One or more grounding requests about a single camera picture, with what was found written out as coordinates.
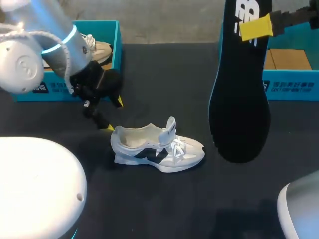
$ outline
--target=yellow tape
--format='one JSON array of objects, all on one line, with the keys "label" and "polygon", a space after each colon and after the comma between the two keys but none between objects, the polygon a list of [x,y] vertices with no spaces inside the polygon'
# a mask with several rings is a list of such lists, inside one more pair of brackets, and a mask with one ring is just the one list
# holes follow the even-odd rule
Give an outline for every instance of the yellow tape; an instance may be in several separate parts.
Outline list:
[{"label": "yellow tape", "polygon": [[118,97],[118,101],[120,102],[120,104],[122,105],[122,107],[124,107],[121,96]]},{"label": "yellow tape", "polygon": [[114,131],[113,127],[109,124],[108,130]]},{"label": "yellow tape", "polygon": [[263,36],[274,36],[270,15],[257,20],[239,24],[242,41],[249,41]]}]

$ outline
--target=gray concrete floor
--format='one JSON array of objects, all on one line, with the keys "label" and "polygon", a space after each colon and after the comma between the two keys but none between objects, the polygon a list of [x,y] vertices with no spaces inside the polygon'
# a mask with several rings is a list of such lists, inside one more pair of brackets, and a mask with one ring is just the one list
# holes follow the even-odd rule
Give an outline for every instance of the gray concrete floor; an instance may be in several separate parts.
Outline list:
[{"label": "gray concrete floor", "polygon": [[[225,0],[59,0],[72,19],[119,20],[124,43],[216,42]],[[294,11],[309,0],[273,0]]]}]

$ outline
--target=white dome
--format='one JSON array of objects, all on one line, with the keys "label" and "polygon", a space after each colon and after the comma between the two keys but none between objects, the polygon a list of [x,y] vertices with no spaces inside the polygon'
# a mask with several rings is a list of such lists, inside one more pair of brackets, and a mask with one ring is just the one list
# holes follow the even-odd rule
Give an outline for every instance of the white dome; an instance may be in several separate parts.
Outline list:
[{"label": "white dome", "polygon": [[84,170],[66,148],[0,137],[0,238],[59,238],[81,215],[86,193]]}]

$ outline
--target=black insole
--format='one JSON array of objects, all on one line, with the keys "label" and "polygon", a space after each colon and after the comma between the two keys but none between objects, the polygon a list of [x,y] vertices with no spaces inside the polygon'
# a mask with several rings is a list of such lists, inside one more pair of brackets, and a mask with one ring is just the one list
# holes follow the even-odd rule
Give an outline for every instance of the black insole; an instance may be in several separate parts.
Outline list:
[{"label": "black insole", "polygon": [[209,123],[215,146],[230,162],[253,160],[268,136],[270,111],[263,84],[268,37],[242,42],[239,21],[264,17],[271,10],[271,0],[226,0]]}]

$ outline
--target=sneaker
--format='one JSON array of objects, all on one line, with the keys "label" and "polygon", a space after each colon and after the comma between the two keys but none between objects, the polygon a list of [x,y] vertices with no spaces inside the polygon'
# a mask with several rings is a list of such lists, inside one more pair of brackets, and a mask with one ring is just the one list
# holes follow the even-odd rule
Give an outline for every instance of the sneaker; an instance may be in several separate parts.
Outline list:
[{"label": "sneaker", "polygon": [[[112,56],[113,47],[109,43],[96,41],[91,34],[81,34],[81,36],[88,45],[89,49],[92,51],[93,61],[103,64]],[[44,60],[43,66],[45,68],[50,68],[50,66]]]},{"label": "sneaker", "polygon": [[168,119],[164,129],[153,124],[139,129],[118,126],[112,133],[111,146],[116,163],[148,164],[163,173],[194,167],[205,156],[201,143],[176,135],[174,117]]}]

